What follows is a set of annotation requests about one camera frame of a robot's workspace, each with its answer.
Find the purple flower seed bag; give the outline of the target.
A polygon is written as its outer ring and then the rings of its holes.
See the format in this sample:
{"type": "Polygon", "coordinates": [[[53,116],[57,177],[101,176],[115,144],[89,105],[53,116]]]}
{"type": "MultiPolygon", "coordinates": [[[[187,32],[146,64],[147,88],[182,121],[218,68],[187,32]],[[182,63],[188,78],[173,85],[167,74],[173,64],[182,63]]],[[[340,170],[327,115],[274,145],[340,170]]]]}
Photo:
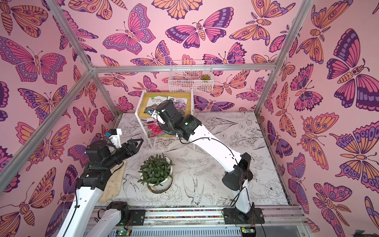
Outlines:
{"type": "Polygon", "coordinates": [[[173,102],[174,107],[177,109],[179,113],[185,115],[188,102],[186,98],[177,98],[169,96],[168,100],[173,102]]]}

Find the red flower seed bag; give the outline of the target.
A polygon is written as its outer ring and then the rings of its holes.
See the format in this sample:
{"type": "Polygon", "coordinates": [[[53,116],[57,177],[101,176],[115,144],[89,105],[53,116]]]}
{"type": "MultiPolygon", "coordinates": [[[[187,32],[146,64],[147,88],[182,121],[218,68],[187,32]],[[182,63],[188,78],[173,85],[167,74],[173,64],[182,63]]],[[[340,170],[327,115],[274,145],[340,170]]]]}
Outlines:
{"type": "Polygon", "coordinates": [[[147,135],[148,137],[163,136],[165,133],[160,128],[160,123],[157,119],[147,119],[147,135]]]}

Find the green white seed bag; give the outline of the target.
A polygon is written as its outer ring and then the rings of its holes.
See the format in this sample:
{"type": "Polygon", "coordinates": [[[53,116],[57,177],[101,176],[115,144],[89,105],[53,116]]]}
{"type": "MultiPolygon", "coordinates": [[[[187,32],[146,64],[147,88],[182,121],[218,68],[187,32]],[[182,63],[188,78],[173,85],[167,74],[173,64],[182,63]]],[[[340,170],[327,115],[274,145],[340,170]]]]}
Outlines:
{"type": "Polygon", "coordinates": [[[147,102],[147,107],[157,108],[162,102],[168,100],[168,96],[151,95],[147,102]]]}

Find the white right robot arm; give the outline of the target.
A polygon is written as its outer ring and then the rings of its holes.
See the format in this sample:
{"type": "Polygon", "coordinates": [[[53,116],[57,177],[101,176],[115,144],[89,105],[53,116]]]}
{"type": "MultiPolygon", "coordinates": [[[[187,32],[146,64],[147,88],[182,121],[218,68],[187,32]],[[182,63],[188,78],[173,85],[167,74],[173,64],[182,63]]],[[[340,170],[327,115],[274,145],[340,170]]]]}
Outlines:
{"type": "Polygon", "coordinates": [[[251,216],[254,204],[248,194],[248,182],[252,180],[253,173],[248,153],[242,154],[227,146],[199,119],[180,113],[171,100],[161,102],[156,108],[148,107],[145,113],[156,119],[165,133],[178,137],[184,145],[194,144],[213,157],[226,172],[222,183],[235,194],[231,206],[237,213],[251,216]]]}

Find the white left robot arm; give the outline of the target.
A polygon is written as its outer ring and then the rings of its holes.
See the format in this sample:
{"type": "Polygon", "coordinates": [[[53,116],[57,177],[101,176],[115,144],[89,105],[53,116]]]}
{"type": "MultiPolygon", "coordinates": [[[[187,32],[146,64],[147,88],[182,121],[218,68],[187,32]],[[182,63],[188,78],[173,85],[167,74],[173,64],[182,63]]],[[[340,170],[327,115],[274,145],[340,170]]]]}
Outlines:
{"type": "MultiPolygon", "coordinates": [[[[86,154],[89,164],[78,178],[75,197],[70,210],[58,232],[59,237],[83,237],[96,203],[106,189],[112,175],[120,170],[123,162],[136,155],[144,140],[130,139],[116,146],[107,141],[89,145],[86,154]]],[[[104,216],[88,233],[90,237],[106,237],[119,223],[130,220],[126,202],[113,202],[106,207],[104,216]]]]}

